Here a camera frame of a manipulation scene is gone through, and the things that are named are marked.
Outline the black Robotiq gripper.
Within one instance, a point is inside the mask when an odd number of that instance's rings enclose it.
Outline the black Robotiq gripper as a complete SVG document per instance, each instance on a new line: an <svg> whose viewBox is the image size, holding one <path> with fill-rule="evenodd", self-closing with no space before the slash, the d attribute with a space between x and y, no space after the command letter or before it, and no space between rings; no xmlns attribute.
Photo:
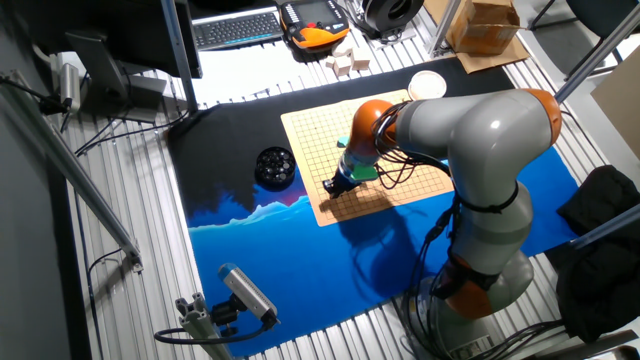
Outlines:
<svg viewBox="0 0 640 360"><path fill-rule="evenodd" d="M362 182L355 180L352 175L354 168L347 165L339 164L334 176L329 180L322 182L324 190L329 194L331 199L346 199L350 196L351 190L359 187Z"/></svg>

